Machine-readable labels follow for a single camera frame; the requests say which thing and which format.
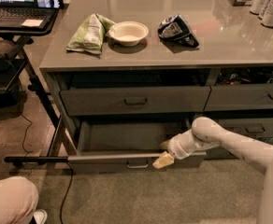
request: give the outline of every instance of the concrete floor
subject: concrete floor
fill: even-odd
[[[54,31],[35,37],[35,43],[25,47],[39,75],[38,67],[53,37]],[[61,223],[60,208],[71,180],[69,167],[25,163],[16,168],[4,162],[5,156],[39,155],[51,126],[38,97],[27,90],[29,80],[25,72],[20,81],[24,98],[17,105],[0,108],[0,179],[22,175],[33,181],[40,194],[38,208],[49,214],[47,223]],[[197,169],[167,172],[74,174],[63,221],[67,224],[255,223],[263,181],[262,175],[240,160],[203,161]]]

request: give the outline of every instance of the robotic hand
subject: robotic hand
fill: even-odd
[[[266,174],[257,215],[257,224],[273,223],[273,146],[232,133],[221,127],[212,119],[198,118],[194,120],[192,129],[174,136],[161,144],[167,149],[153,164],[162,168],[184,159],[197,150],[222,146],[246,163]]]

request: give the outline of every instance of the laptop keyboard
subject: laptop keyboard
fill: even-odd
[[[0,18],[25,18],[25,19],[40,19],[43,20],[47,15],[51,14],[48,9],[38,8],[0,8]]]

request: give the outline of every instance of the beige pants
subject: beige pants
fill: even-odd
[[[27,224],[38,201],[36,186],[25,177],[0,180],[0,224]]]

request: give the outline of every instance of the white bowl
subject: white bowl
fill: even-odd
[[[132,47],[148,35],[147,26],[135,21],[123,21],[109,29],[109,35],[121,45]]]

